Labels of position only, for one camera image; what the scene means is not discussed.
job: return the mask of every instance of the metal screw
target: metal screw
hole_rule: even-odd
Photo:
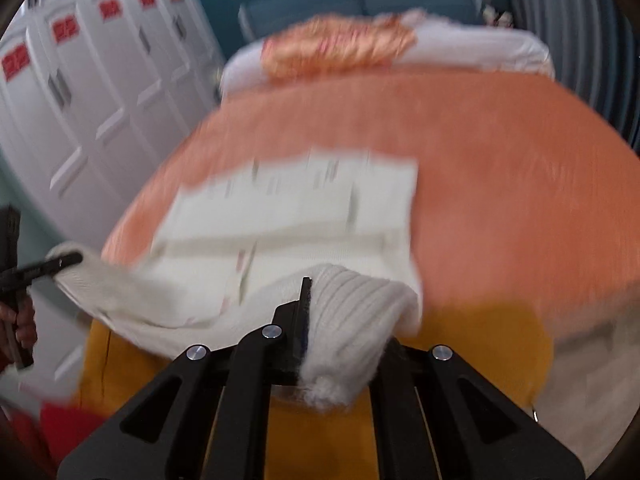
[[[187,357],[192,361],[199,361],[205,355],[207,355],[207,349],[202,345],[195,345],[187,350]]]
[[[433,356],[438,361],[448,361],[453,357],[453,350],[445,345],[438,345],[433,349]]]
[[[267,339],[275,339],[280,337],[282,334],[282,329],[277,325],[267,325],[262,329],[262,336]]]

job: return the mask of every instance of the black bracket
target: black bracket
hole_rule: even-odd
[[[271,385],[297,382],[310,288],[305,278],[298,301],[235,347],[188,348],[66,458],[58,479],[262,478]],[[369,390],[381,479],[585,478],[569,450],[446,346],[392,339]]]

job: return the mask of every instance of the orange pillow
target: orange pillow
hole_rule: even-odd
[[[399,16],[371,18],[316,16],[264,41],[260,62],[272,80],[292,80],[357,68],[391,65],[416,43]]]

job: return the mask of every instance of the laundry pile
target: laundry pile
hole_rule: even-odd
[[[418,329],[410,255],[417,165],[369,153],[311,152],[253,163],[181,190],[133,269],[80,250],[59,287],[91,316],[155,354],[237,344],[312,279],[306,402],[349,404],[375,373],[396,327]]]

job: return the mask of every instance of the yellow cloth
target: yellow cloth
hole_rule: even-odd
[[[552,341],[533,311],[517,304],[445,308],[425,315],[422,330],[402,343],[427,350],[447,344],[521,407],[545,383]],[[77,400],[111,415],[168,362],[93,323]],[[348,412],[325,415],[273,399],[266,477],[277,480],[376,478],[377,459],[368,392]]]

